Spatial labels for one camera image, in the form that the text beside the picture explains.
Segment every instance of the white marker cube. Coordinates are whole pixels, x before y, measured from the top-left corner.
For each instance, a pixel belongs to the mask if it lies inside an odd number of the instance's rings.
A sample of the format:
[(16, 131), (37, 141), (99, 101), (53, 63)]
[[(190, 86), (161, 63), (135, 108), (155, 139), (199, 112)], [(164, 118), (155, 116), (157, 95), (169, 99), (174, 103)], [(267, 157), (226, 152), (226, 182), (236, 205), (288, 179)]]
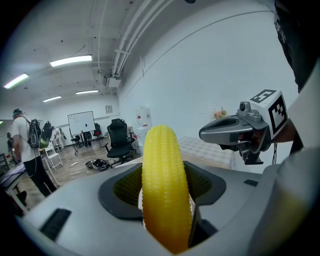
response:
[(252, 110), (257, 110), (270, 127), (273, 139), (287, 124), (288, 115), (281, 90), (265, 89), (248, 100)]

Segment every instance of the black backpack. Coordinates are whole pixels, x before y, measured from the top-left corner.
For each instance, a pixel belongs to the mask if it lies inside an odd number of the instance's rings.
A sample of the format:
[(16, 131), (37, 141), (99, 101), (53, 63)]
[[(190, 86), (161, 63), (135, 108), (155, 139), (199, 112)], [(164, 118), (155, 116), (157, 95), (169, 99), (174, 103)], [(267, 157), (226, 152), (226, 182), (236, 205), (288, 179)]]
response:
[(44, 149), (49, 146), (50, 138), (52, 135), (51, 123), (47, 121), (43, 129), (40, 129), (40, 123), (37, 119), (31, 120), (29, 127), (28, 140), (31, 148), (34, 149)]

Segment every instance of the checkered tablecloth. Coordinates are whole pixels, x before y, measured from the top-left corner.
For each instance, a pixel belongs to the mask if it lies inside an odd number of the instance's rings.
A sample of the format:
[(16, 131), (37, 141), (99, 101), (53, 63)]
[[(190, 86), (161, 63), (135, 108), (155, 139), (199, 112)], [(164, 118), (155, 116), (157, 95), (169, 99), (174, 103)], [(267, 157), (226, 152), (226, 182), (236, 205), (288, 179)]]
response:
[(178, 140), (181, 153), (201, 160), (235, 168), (235, 155), (231, 150), (222, 150), (219, 145), (207, 143), (200, 138), (183, 137)]

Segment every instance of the chair armrest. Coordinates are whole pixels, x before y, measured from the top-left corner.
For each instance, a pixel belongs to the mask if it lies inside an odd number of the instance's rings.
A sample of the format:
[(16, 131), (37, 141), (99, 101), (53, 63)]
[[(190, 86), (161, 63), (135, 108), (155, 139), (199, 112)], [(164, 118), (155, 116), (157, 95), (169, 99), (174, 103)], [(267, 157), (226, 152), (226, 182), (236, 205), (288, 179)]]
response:
[(109, 153), (109, 149), (108, 149), (108, 147), (107, 147), (107, 145), (109, 144), (109, 142), (107, 143), (107, 144), (105, 144), (103, 147), (106, 149), (106, 151), (108, 151), (108, 153)]

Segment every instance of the ceiling light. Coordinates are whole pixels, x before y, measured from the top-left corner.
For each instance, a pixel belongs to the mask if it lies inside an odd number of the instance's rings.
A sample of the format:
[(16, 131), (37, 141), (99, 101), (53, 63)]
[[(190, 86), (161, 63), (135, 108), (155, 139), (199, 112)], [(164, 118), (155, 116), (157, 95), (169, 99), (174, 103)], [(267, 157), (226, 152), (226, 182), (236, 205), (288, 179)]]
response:
[(22, 74), (20, 76), (18, 76), (17, 78), (13, 79), (11, 82), (7, 83), (4, 88), (9, 89), (12, 86), (16, 85), (17, 83), (19, 83), (20, 81), (22, 81), (23, 79), (28, 78), (29, 76), (27, 74)]
[(44, 100), (43, 102), (49, 102), (49, 101), (53, 101), (53, 100), (60, 99), (60, 98), (61, 98), (61, 96), (49, 98), (49, 99)]
[(76, 57), (70, 57), (70, 58), (64, 58), (56, 61), (50, 62), (52, 67), (68, 64), (68, 63), (74, 63), (74, 62), (90, 62), (92, 61), (92, 55), (82, 55), (82, 56), (76, 56)]
[(88, 94), (88, 93), (97, 93), (98, 90), (85, 90), (85, 91), (79, 91), (76, 92), (75, 94)]

